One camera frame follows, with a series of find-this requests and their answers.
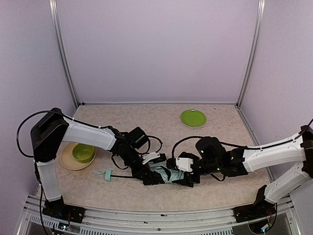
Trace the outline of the mint green folding umbrella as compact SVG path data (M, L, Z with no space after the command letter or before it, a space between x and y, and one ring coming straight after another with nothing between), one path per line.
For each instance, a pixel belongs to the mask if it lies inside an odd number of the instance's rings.
M153 165L150 169L148 164L131 164L125 169L130 169L132 175L114 175L112 169L93 170L93 175L104 175L104 180L110 182L112 178L136 179L142 181L145 186L160 185L160 184L174 184L177 180L184 179L182 171L168 169L164 164Z

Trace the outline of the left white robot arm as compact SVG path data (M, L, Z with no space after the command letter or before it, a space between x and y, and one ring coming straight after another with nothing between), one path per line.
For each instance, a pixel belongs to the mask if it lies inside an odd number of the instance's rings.
M160 173L150 170L137 150L148 142L145 132L136 127L120 132L106 126L98 127L65 116L59 108L44 112L45 116L31 129L34 161L47 201L62 198L55 169L55 159L62 142L75 142L107 150L119 156L144 185L163 184Z

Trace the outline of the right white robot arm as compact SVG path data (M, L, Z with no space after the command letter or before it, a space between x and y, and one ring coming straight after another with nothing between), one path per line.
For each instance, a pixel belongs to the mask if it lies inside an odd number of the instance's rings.
M166 161L169 169L184 173L177 183L192 187L200 176L221 173L225 177L247 175L261 168L294 162L294 166L274 182L258 190L255 203L277 203L283 196L313 178L313 130L301 126L298 134L261 146L234 145L227 151L224 142L216 137L199 137L196 149L199 156L182 152Z

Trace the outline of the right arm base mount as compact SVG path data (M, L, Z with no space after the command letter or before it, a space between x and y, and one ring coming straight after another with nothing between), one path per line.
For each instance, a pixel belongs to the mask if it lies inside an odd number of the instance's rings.
M238 206L233 209L237 223L266 217L270 214L276 214L276 204L265 200L265 188L266 185L258 189L254 203Z

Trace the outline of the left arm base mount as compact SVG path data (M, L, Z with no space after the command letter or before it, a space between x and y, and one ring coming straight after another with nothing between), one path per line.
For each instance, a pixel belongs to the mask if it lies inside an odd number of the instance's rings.
M61 196L60 199L55 201L48 201L45 199L43 214L68 222L81 224L85 215L85 210L86 209L83 207L65 204L63 197Z

